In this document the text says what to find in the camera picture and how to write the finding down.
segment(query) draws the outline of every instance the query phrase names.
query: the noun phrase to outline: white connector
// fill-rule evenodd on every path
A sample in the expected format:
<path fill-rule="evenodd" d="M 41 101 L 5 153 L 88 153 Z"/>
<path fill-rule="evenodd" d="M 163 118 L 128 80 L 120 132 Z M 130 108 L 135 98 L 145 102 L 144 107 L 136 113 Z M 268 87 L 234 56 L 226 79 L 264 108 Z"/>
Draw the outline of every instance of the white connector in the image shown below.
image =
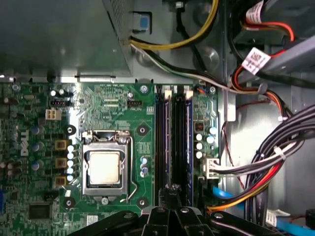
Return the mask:
<path fill-rule="evenodd" d="M 45 112 L 45 119 L 46 120 L 61 120 L 62 119 L 62 114 L 63 112 L 60 111 L 60 110 L 49 110 L 49 109 L 46 109 L 46 112 Z"/>
<path fill-rule="evenodd" d="M 220 160 L 218 158 L 205 158 L 203 161 L 203 173 L 206 179 L 218 179 L 220 175 L 212 171 L 213 164 L 219 165 Z"/>

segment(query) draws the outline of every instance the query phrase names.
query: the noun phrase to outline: dell logo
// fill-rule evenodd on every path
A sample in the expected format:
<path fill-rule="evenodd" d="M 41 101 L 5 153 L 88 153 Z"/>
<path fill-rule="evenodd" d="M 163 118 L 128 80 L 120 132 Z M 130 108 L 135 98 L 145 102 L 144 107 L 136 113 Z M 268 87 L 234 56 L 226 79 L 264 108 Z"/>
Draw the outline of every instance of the dell logo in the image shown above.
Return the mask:
<path fill-rule="evenodd" d="M 29 130 L 21 132 L 21 156 L 29 155 Z"/>

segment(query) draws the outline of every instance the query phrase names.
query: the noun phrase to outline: red wire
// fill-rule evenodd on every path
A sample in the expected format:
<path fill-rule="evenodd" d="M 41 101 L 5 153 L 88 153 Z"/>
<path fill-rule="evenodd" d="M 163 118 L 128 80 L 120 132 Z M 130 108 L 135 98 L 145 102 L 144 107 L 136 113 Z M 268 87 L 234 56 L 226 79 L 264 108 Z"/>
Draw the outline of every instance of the red wire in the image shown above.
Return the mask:
<path fill-rule="evenodd" d="M 268 100 L 252 101 L 252 102 L 245 103 L 245 104 L 242 104 L 242 105 L 238 106 L 238 107 L 236 108 L 236 110 L 241 109 L 241 108 L 243 108 L 243 107 L 246 107 L 246 106 L 248 106 L 248 105 L 260 104 L 260 103 L 269 103 L 269 101 L 268 101 Z M 229 157 L 229 161 L 230 161 L 231 165 L 234 166 L 233 160 L 232 160 L 232 157 L 231 157 L 231 152 L 230 152 L 230 149 L 229 149 L 229 147 L 228 147 L 227 135 L 226 135 L 226 131 L 225 131 L 226 125 L 227 125 L 227 121 L 226 121 L 226 122 L 223 124 L 223 126 L 222 126 L 222 132 L 223 132 L 224 139 L 225 139 L 225 149 L 226 149 L 226 153 L 227 153 L 227 155 L 228 155 L 228 157 Z M 237 176 L 237 179 L 238 179 L 238 181 L 240 182 L 240 185 L 241 185 L 242 189 L 244 190 L 244 189 L 245 189 L 245 186 L 244 186 L 244 184 L 242 183 L 241 178 L 240 178 L 239 176 Z"/>

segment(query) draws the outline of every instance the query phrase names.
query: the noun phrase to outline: capacitor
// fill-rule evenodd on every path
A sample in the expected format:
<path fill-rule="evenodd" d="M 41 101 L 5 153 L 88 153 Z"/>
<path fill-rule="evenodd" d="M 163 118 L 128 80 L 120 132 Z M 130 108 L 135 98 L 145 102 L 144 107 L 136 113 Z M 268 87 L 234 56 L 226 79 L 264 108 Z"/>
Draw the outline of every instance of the capacitor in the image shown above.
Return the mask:
<path fill-rule="evenodd" d="M 72 160 L 72 159 L 74 158 L 73 153 L 72 153 L 72 152 L 71 152 L 71 153 L 68 153 L 68 154 L 67 154 L 67 158 L 68 158 L 69 160 Z"/>
<path fill-rule="evenodd" d="M 209 135 L 206 141 L 208 144 L 213 144 L 215 142 L 215 137 L 213 137 L 212 135 Z"/>
<path fill-rule="evenodd" d="M 5 97 L 2 99 L 2 102 L 6 105 L 16 105 L 18 104 L 18 100 L 12 98 L 12 97 Z"/>
<path fill-rule="evenodd" d="M 59 90 L 59 94 L 61 97 L 72 97 L 73 93 L 64 90 L 63 88 Z"/>
<path fill-rule="evenodd" d="M 73 174 L 73 169 L 72 168 L 68 168 L 66 172 L 67 172 L 68 175 L 71 175 L 71 174 Z"/>
<path fill-rule="evenodd" d="M 74 152 L 75 150 L 78 150 L 79 148 L 80 148 L 79 145 L 69 145 L 67 147 L 67 150 L 68 150 L 69 153 L 71 153 L 71 152 Z"/>
<path fill-rule="evenodd" d="M 212 135 L 216 135 L 218 133 L 218 129 L 216 127 L 211 127 L 209 129 L 209 133 Z"/>
<path fill-rule="evenodd" d="M 132 99 L 134 98 L 133 92 L 128 92 L 128 93 L 127 93 L 127 98 L 128 98 L 129 100 L 132 100 Z"/>
<path fill-rule="evenodd" d="M 61 97 L 60 93 L 58 91 L 56 91 L 56 90 L 51 90 L 50 91 L 50 95 L 52 97 Z"/>
<path fill-rule="evenodd" d="M 72 167 L 74 165 L 73 160 L 68 160 L 67 161 L 67 166 Z"/>
<path fill-rule="evenodd" d="M 38 126 L 35 125 L 31 128 L 31 133 L 33 135 L 38 135 L 38 134 L 42 134 L 44 132 L 44 127 L 43 126 Z"/>
<path fill-rule="evenodd" d="M 31 169 L 32 169 L 32 171 L 38 171 L 39 168 L 40 168 L 40 165 L 39 165 L 39 163 L 38 163 L 37 161 L 35 161 L 35 162 L 33 162 L 33 163 L 31 164 Z"/>
<path fill-rule="evenodd" d="M 202 152 L 200 152 L 200 151 L 196 152 L 197 159 L 201 159 L 202 156 L 203 156 Z"/>
<path fill-rule="evenodd" d="M 148 163 L 148 159 L 144 156 L 140 158 L 140 161 L 141 161 L 141 164 L 144 164 L 144 165 Z"/>
<path fill-rule="evenodd" d="M 8 164 L 8 169 L 12 170 L 12 169 L 20 167 L 21 165 L 22 165 L 21 161 L 14 161 Z"/>
<path fill-rule="evenodd" d="M 16 168 L 16 169 L 13 169 L 13 170 L 9 170 L 8 171 L 8 176 L 16 176 L 18 174 L 20 174 L 22 172 L 21 168 Z"/>
<path fill-rule="evenodd" d="M 141 164 L 140 165 L 140 169 L 142 170 L 143 168 L 146 168 L 147 167 L 147 165 L 146 164 Z"/>
<path fill-rule="evenodd" d="M 33 100 L 35 100 L 35 98 L 36 97 L 34 95 L 32 95 L 32 94 L 24 95 L 24 99 L 28 100 L 28 101 L 33 101 Z"/>
<path fill-rule="evenodd" d="M 147 176 L 147 175 L 148 175 L 148 173 L 149 173 L 149 169 L 148 169 L 148 167 L 144 167 L 144 168 L 142 168 L 142 169 L 141 169 L 141 172 L 143 173 L 143 176 Z"/>
<path fill-rule="evenodd" d="M 14 160 L 2 161 L 0 163 L 0 168 L 4 169 L 8 164 L 12 163 Z"/>
<path fill-rule="evenodd" d="M 197 149 L 197 150 L 202 150 L 202 148 L 203 148 L 202 143 L 197 143 L 197 144 L 196 144 L 196 149 Z"/>
<path fill-rule="evenodd" d="M 74 177 L 72 175 L 67 175 L 67 181 L 71 182 L 74 180 Z"/>
<path fill-rule="evenodd" d="M 37 152 L 37 151 L 40 151 L 44 148 L 44 144 L 42 142 L 38 142 L 36 144 L 33 144 L 31 149 L 33 152 Z"/>
<path fill-rule="evenodd" d="M 14 119 L 24 119 L 25 118 L 25 114 L 12 112 L 11 113 L 11 117 L 14 118 Z"/>
<path fill-rule="evenodd" d="M 196 134 L 196 140 L 201 141 L 202 140 L 202 134 Z"/>

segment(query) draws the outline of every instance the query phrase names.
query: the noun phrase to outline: cable tie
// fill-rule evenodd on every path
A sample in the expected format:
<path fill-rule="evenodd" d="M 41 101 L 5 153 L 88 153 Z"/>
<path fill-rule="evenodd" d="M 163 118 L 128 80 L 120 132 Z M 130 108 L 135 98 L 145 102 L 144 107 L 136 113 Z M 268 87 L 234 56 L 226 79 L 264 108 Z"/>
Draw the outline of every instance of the cable tie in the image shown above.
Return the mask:
<path fill-rule="evenodd" d="M 284 154 L 284 152 L 282 151 L 282 149 L 280 147 L 275 146 L 274 147 L 274 152 L 275 152 L 275 154 L 277 154 L 280 157 L 282 157 L 283 161 L 286 160 L 286 155 Z"/>
<path fill-rule="evenodd" d="M 264 158 L 265 157 L 265 154 L 264 153 L 261 153 L 260 151 L 256 151 L 256 155 L 259 155 L 260 157 Z"/>
<path fill-rule="evenodd" d="M 283 122 L 283 121 L 285 121 L 287 119 L 288 119 L 288 117 L 278 117 L 278 121 L 279 122 Z"/>

